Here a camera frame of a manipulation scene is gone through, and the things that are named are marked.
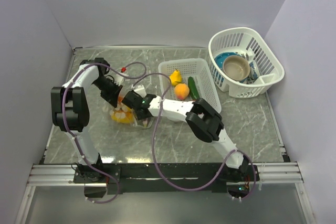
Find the polka dot zip bag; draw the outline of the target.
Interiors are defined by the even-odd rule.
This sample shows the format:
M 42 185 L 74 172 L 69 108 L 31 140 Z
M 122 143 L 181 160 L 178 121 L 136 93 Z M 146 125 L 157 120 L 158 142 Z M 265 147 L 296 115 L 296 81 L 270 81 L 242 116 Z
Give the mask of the polka dot zip bag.
M 152 126 L 153 119 L 138 119 L 135 111 L 122 103 L 125 93 L 118 96 L 117 107 L 113 107 L 109 103 L 103 106 L 103 112 L 108 118 L 116 123 L 130 125 L 141 129 L 149 129 Z

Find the orange fake peach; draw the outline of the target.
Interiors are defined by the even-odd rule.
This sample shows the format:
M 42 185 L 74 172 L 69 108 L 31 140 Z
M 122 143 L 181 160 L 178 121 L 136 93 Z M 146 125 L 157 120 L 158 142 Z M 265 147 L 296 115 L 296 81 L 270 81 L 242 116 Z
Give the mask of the orange fake peach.
M 188 85 L 186 85 L 184 83 L 179 83 L 175 86 L 174 93 L 175 93 L 175 96 L 176 96 L 177 99 L 185 100 L 190 93 L 190 89 L 189 89 Z

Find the yellow fake pear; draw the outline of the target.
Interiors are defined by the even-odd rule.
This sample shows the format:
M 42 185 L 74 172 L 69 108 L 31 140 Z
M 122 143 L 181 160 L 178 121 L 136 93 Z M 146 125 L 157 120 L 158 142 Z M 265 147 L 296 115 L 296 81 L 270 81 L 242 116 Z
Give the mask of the yellow fake pear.
M 182 76 L 179 70 L 175 70 L 171 75 L 170 75 L 170 81 L 172 86 L 177 86 L 178 84 L 182 83 Z

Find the green fake vegetable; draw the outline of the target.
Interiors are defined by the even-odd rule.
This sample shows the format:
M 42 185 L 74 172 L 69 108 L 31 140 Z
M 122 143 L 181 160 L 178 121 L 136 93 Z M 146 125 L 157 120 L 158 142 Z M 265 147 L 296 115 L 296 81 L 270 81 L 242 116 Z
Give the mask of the green fake vegetable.
M 192 77 L 188 78 L 187 85 L 188 85 L 188 88 L 190 90 L 190 97 L 192 98 L 192 100 L 199 99 L 200 95 L 199 95 L 199 92 L 197 90 L 195 81 Z

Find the purple fake eggplant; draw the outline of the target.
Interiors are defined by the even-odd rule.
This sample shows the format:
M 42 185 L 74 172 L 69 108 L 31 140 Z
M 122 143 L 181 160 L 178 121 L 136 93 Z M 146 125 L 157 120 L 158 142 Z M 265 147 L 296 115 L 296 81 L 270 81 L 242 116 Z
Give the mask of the purple fake eggplant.
M 148 126 L 148 119 L 142 120 L 142 126 L 147 127 Z

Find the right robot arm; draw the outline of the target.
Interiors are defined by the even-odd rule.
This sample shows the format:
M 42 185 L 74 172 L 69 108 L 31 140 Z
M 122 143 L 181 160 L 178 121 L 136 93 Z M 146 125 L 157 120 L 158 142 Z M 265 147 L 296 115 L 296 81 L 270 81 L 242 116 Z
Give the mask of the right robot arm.
M 129 91 L 122 103 L 131 108 L 140 120 L 162 116 L 186 122 L 199 140 L 213 144 L 221 156 L 227 158 L 226 166 L 233 180 L 242 181 L 248 175 L 248 159 L 228 136 L 222 116 L 205 99 L 177 101 L 153 94 L 142 97 Z

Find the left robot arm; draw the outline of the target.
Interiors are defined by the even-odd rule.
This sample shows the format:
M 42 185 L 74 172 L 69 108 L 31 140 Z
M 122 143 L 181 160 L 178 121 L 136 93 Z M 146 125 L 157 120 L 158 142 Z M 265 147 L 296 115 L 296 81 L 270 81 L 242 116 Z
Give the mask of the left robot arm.
M 122 85 L 107 77 L 109 67 L 103 58 L 84 60 L 67 83 L 51 90 L 52 122 L 67 134 L 76 150 L 78 175 L 92 183 L 103 179 L 104 169 L 87 129 L 90 112 L 85 90 L 94 84 L 101 97 L 116 107 Z

